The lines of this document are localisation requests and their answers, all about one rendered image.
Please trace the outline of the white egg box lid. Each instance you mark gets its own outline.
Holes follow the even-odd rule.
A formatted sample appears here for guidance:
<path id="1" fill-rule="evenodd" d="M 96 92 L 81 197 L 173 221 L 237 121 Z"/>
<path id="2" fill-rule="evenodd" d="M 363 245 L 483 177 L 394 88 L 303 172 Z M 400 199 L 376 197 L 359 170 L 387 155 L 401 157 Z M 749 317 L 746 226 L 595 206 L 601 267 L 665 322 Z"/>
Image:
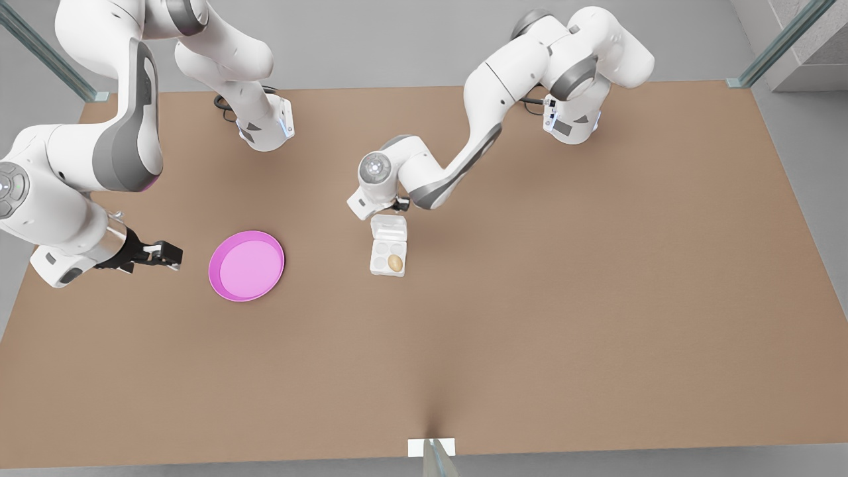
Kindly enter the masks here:
<path id="1" fill-rule="evenodd" d="M 370 229 L 375 240 L 407 242 L 407 221 L 403 215 L 377 214 L 370 218 Z"/>

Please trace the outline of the white egg box base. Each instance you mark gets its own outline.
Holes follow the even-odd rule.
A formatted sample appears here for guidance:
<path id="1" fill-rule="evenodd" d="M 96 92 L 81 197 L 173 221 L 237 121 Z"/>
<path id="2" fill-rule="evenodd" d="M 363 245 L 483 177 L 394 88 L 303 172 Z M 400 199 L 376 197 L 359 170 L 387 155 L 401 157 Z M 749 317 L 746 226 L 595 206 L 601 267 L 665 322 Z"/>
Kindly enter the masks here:
<path id="1" fill-rule="evenodd" d="M 397 274 L 388 268 L 387 259 L 391 254 L 397 254 L 406 262 L 407 243 L 374 240 L 372 253 L 370 254 L 370 273 L 375 276 L 393 276 L 403 277 L 405 275 L 405 266 L 403 271 Z"/>

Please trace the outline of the pink round plate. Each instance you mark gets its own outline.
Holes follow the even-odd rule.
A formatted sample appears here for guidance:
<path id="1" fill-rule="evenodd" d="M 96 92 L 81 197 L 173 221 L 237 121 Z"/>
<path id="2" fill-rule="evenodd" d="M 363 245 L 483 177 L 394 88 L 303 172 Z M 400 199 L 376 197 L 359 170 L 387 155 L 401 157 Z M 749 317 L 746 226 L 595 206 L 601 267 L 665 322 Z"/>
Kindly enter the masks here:
<path id="1" fill-rule="evenodd" d="M 227 301 L 254 301 L 266 295 L 284 274 L 281 243 L 262 231 L 242 231 L 225 239 L 209 259 L 212 289 Z"/>

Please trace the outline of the grey concrete block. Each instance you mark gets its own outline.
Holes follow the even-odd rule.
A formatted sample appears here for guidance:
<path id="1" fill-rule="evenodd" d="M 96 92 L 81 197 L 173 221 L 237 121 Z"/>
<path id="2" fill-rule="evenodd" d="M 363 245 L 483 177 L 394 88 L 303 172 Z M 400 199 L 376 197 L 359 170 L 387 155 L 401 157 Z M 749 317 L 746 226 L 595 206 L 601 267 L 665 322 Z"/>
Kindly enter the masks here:
<path id="1" fill-rule="evenodd" d="M 848 0 L 835 0 L 765 79 L 771 91 L 848 91 Z"/>

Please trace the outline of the silver frame post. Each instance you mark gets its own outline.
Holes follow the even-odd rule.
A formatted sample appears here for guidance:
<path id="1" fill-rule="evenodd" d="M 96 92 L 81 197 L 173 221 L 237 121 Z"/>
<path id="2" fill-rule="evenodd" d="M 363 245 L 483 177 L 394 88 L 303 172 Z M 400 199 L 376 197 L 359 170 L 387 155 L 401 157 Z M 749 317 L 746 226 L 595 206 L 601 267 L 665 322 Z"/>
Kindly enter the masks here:
<path id="1" fill-rule="evenodd" d="M 0 0 L 0 25 L 84 102 L 106 102 L 109 99 L 108 91 L 94 90 L 91 84 L 88 84 L 88 81 L 67 63 L 6 0 Z"/>
<path id="2" fill-rule="evenodd" d="M 835 3 L 835 0 L 729 0 L 755 54 L 745 69 L 726 79 L 731 89 L 766 83 L 776 61 Z"/>
<path id="3" fill-rule="evenodd" d="M 461 477 L 451 461 L 451 457 L 455 455 L 455 438 L 407 441 L 407 456 L 422 458 L 422 477 Z"/>

